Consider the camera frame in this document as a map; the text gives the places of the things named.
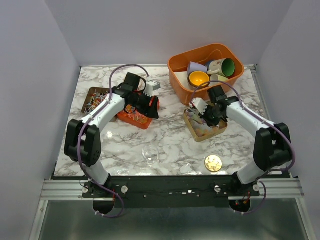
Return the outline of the orange square candy tray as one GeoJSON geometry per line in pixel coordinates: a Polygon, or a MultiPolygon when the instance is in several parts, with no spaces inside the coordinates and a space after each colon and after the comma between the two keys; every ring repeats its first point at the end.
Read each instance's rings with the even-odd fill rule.
{"type": "Polygon", "coordinates": [[[142,130],[146,130],[153,121],[151,118],[139,113],[136,108],[131,105],[127,105],[123,111],[119,112],[117,118],[142,130]]]}

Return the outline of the gold tin with popsicle candies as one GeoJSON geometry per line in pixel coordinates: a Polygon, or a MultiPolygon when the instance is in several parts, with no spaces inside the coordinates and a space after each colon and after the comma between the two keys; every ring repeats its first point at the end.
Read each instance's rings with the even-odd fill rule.
{"type": "Polygon", "coordinates": [[[191,108],[183,112],[183,120],[196,142],[202,142],[224,133],[228,124],[221,120],[218,126],[208,126],[191,108]]]}

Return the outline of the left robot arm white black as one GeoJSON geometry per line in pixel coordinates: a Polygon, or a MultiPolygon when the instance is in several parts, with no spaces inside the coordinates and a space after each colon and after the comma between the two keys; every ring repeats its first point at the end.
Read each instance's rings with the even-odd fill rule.
{"type": "Polygon", "coordinates": [[[88,178],[95,182],[93,191],[101,198],[111,191],[110,174],[100,160],[101,131],[128,105],[150,119],[158,119],[159,98],[154,91],[161,88],[155,80],[144,81],[144,90],[138,90],[143,79],[127,73],[124,82],[110,89],[106,99],[81,120],[72,119],[66,129],[64,154],[79,165],[88,178]]]}

